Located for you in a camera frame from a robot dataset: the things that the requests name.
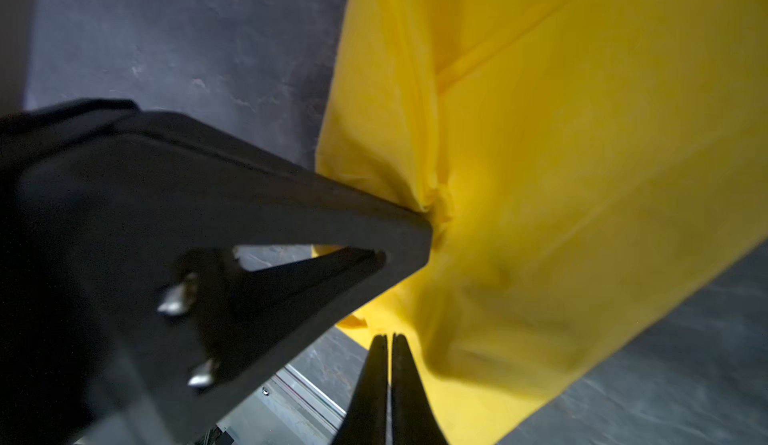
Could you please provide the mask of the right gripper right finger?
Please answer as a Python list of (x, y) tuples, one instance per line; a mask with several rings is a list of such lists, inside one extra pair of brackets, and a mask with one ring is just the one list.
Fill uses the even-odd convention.
[(433, 414), (409, 343), (403, 334), (393, 336), (391, 405), (394, 445), (448, 444)]

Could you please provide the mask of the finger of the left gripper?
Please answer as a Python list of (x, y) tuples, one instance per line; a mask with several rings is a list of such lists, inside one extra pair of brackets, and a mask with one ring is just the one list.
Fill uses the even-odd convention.
[(1, 120), (1, 440), (185, 444), (428, 261), (430, 223), (189, 116)]

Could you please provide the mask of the yellow paper napkin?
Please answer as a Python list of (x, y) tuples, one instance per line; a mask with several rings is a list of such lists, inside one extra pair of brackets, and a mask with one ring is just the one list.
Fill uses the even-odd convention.
[(319, 173), (432, 224), (341, 322), (501, 439), (767, 235), (767, 0), (348, 0)]

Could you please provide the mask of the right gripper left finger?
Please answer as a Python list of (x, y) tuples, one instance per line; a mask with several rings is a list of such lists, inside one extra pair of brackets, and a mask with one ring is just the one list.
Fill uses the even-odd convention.
[(388, 410), (388, 342), (385, 335), (373, 338), (349, 409), (333, 445), (384, 445)]

